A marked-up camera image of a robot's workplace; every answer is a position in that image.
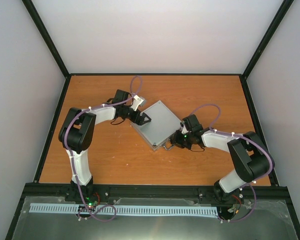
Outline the aluminium poker case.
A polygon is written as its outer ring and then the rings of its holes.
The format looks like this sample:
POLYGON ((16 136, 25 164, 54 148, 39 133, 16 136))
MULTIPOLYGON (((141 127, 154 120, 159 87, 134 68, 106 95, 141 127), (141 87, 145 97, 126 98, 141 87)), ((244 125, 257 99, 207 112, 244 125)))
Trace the aluminium poker case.
POLYGON ((171 150, 170 137, 181 129, 181 120, 161 101, 157 101, 142 112, 151 118, 143 125, 131 123, 131 126, 152 148, 153 151, 164 148, 171 150))

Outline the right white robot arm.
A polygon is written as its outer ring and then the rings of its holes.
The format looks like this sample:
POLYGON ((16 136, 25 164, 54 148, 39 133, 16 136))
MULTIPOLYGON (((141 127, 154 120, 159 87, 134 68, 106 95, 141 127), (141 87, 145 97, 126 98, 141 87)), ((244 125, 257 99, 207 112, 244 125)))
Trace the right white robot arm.
POLYGON ((196 115, 191 114, 180 123, 180 129, 170 137, 173 146, 191 150, 193 145, 201 149, 214 148, 230 154, 234 169, 214 183, 217 202, 225 202, 240 189, 269 175, 275 163, 259 136, 249 131, 244 134, 223 132, 212 127, 204 128, 196 115))

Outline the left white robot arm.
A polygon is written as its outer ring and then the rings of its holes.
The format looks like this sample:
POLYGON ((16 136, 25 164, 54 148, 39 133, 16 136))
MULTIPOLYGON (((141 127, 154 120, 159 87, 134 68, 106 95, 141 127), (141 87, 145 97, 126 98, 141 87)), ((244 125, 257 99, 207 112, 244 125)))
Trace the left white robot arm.
POLYGON ((68 154, 72 177, 71 188, 82 201, 93 198, 93 176, 89 169, 88 148, 90 147, 95 126, 106 122, 114 122, 121 118, 142 126, 151 122, 151 118, 142 113, 146 100, 135 93, 118 89, 113 98, 96 107, 69 109, 60 129, 58 140, 68 154))

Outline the black front rail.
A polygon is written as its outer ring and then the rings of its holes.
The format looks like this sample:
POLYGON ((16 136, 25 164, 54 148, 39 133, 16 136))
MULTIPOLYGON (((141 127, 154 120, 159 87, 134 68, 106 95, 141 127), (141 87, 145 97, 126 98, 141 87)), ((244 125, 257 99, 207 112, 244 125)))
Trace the black front rail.
POLYGON ((80 193, 86 201, 100 200, 109 203, 111 200, 121 198, 146 198, 146 199, 215 199, 213 186, 163 186, 163 185, 106 185, 90 184, 77 187, 75 184, 67 189, 66 198, 78 202, 80 193))

